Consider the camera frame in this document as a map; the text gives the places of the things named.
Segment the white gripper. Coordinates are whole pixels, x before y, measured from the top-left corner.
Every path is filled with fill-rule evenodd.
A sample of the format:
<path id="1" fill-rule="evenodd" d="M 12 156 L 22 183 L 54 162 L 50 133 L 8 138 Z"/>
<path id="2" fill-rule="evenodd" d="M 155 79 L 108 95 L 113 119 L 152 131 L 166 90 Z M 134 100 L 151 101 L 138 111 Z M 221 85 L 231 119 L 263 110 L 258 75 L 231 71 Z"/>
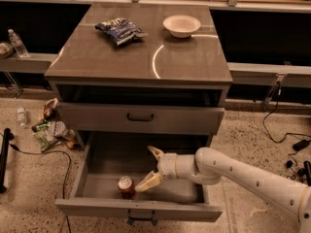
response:
<path id="1" fill-rule="evenodd" d="M 158 186 L 163 179 L 177 179 L 176 161 L 178 155 L 176 153 L 164 153 L 162 150 L 153 146 L 148 146 L 148 150 L 157 160 L 157 169 L 159 173 L 151 171 L 144 180 L 135 186 L 137 192 L 144 192 Z"/>

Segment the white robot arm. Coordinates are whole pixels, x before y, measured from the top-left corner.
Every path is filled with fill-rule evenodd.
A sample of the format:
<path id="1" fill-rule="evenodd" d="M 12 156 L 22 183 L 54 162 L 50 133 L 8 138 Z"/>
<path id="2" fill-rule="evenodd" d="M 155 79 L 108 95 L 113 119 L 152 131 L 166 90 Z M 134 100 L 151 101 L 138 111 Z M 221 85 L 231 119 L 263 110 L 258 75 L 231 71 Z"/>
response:
<path id="1" fill-rule="evenodd" d="M 157 161 L 157 172 L 151 171 L 135 186 L 144 192 L 164 180 L 186 179 L 192 183 L 212 185 L 226 177 L 249 190 L 263 201 L 295 218 L 299 233 L 311 233 L 311 187 L 255 166 L 233 159 L 211 148 L 200 148 L 195 154 L 164 153 L 155 147 L 148 150 Z"/>

